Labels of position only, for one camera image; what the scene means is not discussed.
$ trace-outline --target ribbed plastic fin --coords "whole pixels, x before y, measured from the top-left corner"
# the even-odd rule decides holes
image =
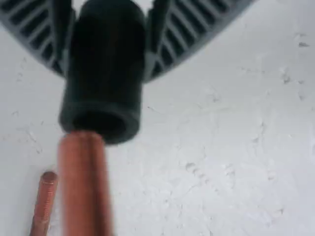
[[[146,81],[213,39],[255,0],[155,0],[147,22]]]
[[[2,0],[3,25],[48,68],[64,75],[67,40],[75,22],[71,0]]]

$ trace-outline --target white surface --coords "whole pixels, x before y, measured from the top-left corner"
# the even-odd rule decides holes
[[[108,151],[118,236],[315,235],[314,9],[260,0],[145,87],[141,133]],[[56,166],[64,84],[0,42],[0,235],[21,236]]]

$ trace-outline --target copper bolt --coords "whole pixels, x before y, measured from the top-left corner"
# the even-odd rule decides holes
[[[102,137],[90,131],[66,135],[58,166],[64,236],[111,236],[112,214]]]
[[[57,185],[57,175],[54,172],[45,172],[41,176],[30,236],[47,235]]]

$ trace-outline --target copper thread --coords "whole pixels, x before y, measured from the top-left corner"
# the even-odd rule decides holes
[[[102,137],[90,131],[66,135],[58,166],[64,236],[111,236],[112,214]]]
[[[47,235],[57,185],[58,179],[54,172],[45,172],[41,176],[30,236]]]

